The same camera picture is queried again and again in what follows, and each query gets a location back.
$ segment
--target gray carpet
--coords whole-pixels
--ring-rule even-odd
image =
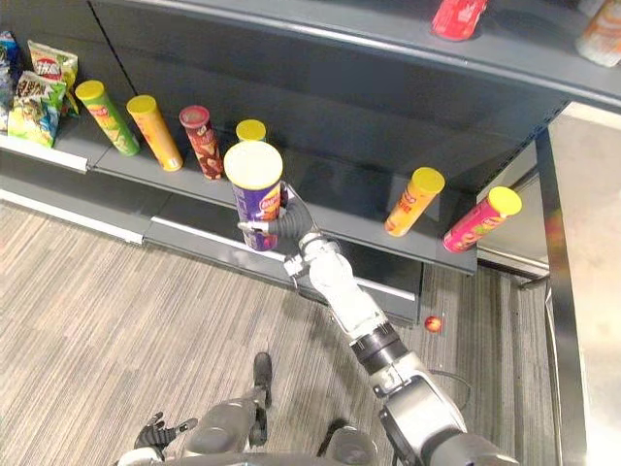
[[[276,369],[266,450],[315,452],[343,416],[388,463],[380,405],[322,306],[7,204],[0,224],[2,465],[111,464],[153,413],[181,421],[241,395],[259,350]],[[400,333],[430,368],[471,382],[471,431],[523,464],[553,464],[543,290],[488,269],[468,278],[427,267],[429,314],[444,315],[441,335]],[[441,384],[465,401],[461,385]]]

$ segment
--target snack bag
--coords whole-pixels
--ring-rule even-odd
[[[7,130],[9,110],[13,104],[13,80],[8,66],[0,66],[0,131]]]
[[[56,136],[66,87],[64,82],[47,80],[24,71],[17,83],[13,109],[9,112],[9,135],[50,148]]]
[[[32,58],[32,67],[36,74],[49,80],[63,81],[67,84],[65,102],[60,109],[60,114],[77,116],[80,109],[76,98],[73,96],[73,87],[78,75],[78,56],[32,41],[28,41],[28,48]]]
[[[0,67],[2,66],[9,67],[15,88],[15,84],[21,76],[21,56],[19,55],[19,46],[9,31],[0,32]]]
[[[13,95],[21,75],[19,47],[9,31],[0,32],[0,131],[6,131]]]

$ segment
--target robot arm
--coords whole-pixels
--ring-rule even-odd
[[[401,341],[383,311],[357,285],[338,245],[325,238],[290,186],[287,213],[272,222],[242,222],[247,231],[293,237],[300,253],[284,266],[308,273],[328,303],[349,346],[371,378],[386,434],[405,465],[514,465],[490,442],[467,433],[461,413],[420,359]]]

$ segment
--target white shelf edge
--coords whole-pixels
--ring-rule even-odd
[[[241,243],[239,241],[231,240],[229,238],[224,238],[222,236],[215,235],[215,234],[210,233],[208,231],[199,230],[198,228],[193,228],[191,226],[187,226],[187,225],[184,225],[182,223],[177,223],[175,221],[170,221],[170,220],[167,220],[166,218],[162,218],[160,216],[153,216],[151,218],[151,221],[153,223],[159,223],[161,225],[165,225],[165,226],[168,226],[170,228],[178,229],[179,231],[184,231],[185,233],[190,233],[192,235],[200,236],[201,238],[205,238],[207,240],[216,241],[216,242],[219,242],[221,244],[230,246],[232,248],[236,248],[238,250],[245,250],[247,252],[251,252],[251,253],[254,253],[254,254],[257,254],[257,255],[262,255],[264,257],[268,257],[268,258],[276,260],[278,262],[284,262],[284,259],[285,259],[284,254],[280,254],[278,252],[272,252],[270,250],[267,250],[267,251],[254,250],[253,248],[250,248],[249,246],[247,246],[245,243]],[[403,291],[403,290],[398,289],[398,288],[394,288],[392,286],[387,286],[385,284],[372,282],[372,281],[366,280],[366,279],[359,279],[358,277],[354,277],[354,280],[360,286],[363,286],[365,288],[370,288],[370,289],[374,289],[374,290],[377,290],[377,291],[381,291],[381,292],[386,293],[386,294],[391,294],[393,296],[397,296],[399,298],[402,298],[402,299],[405,299],[405,300],[408,300],[408,301],[414,302],[414,301],[416,301],[418,299],[415,294],[409,293],[407,291]]]
[[[86,173],[86,158],[43,146],[20,138],[14,138],[6,134],[0,134],[0,149],[11,152],[23,153],[33,158],[45,160],[49,163],[62,165],[80,172]]]
[[[137,245],[141,245],[143,243],[143,235],[140,233],[136,233],[135,231],[126,230],[124,228],[120,228],[118,226],[111,225],[104,221],[90,218],[88,216],[81,216],[80,214],[66,211],[65,209],[60,209],[50,204],[46,204],[44,202],[30,199],[29,197],[15,194],[14,192],[7,191],[5,189],[0,189],[0,199],[11,202],[13,204],[18,204],[28,209],[33,209],[35,211],[48,214],[50,216],[56,216],[58,218],[62,218],[63,220],[71,221],[72,223],[85,226],[86,228],[101,231],[102,233],[106,233],[120,238],[121,240],[125,240],[128,243],[134,243]]]

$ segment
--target red can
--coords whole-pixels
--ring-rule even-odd
[[[179,121],[185,128],[203,175],[210,180],[220,179],[224,167],[210,121],[210,111],[200,105],[191,105],[181,110]]]
[[[449,41],[470,39],[487,0],[443,0],[432,22],[432,31]]]

